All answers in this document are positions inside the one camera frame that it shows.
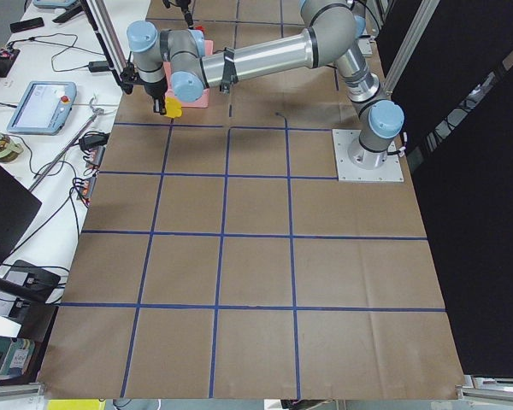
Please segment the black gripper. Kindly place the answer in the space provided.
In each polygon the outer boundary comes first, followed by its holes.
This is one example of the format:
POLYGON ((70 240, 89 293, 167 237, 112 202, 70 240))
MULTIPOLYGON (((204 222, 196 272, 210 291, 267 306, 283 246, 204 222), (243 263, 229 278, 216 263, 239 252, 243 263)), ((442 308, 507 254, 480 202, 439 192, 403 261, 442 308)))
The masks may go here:
POLYGON ((162 0, 162 3, 167 9, 170 7, 176 7, 183 11, 187 26, 189 28, 193 28, 193 18, 192 13, 190 12, 191 0, 162 0))
POLYGON ((146 93, 153 98, 153 111, 162 114, 162 100, 168 90, 163 66, 154 70, 137 69, 128 63, 120 74, 121 87, 126 94, 132 94, 135 85, 142 85, 146 93))

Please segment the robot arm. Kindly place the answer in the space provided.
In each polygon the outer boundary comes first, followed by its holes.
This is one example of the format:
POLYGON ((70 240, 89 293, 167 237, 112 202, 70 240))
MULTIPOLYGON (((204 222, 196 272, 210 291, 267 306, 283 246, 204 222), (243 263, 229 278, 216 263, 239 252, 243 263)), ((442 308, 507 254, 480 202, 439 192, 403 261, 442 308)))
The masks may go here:
POLYGON ((302 1, 302 31, 291 37, 204 53, 199 30, 163 30, 145 20, 127 28, 129 49, 154 110, 165 114, 164 97, 172 90, 184 103, 197 101, 204 90, 229 93, 238 82, 295 68, 333 65, 344 80, 348 98, 363 129, 353 149, 359 161, 383 157, 404 124, 404 112, 386 99, 380 79, 372 73, 358 40, 365 30, 364 2, 302 1))

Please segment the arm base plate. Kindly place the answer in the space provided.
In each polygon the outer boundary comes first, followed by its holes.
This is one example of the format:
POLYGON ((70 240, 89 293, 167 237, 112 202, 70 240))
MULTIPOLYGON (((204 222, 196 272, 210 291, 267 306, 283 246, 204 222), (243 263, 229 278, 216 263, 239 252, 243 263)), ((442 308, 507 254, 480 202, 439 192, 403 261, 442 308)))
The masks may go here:
POLYGON ((366 38, 359 38, 357 40, 357 43, 358 43, 358 47, 360 49, 360 51, 362 52, 362 54, 365 56, 365 57, 371 57, 373 55, 373 50, 372 50, 372 47, 371 47, 371 43, 368 39, 366 38))
POLYGON ((333 129, 333 148, 339 182, 402 183, 398 155, 367 151, 359 140, 360 130, 333 129))

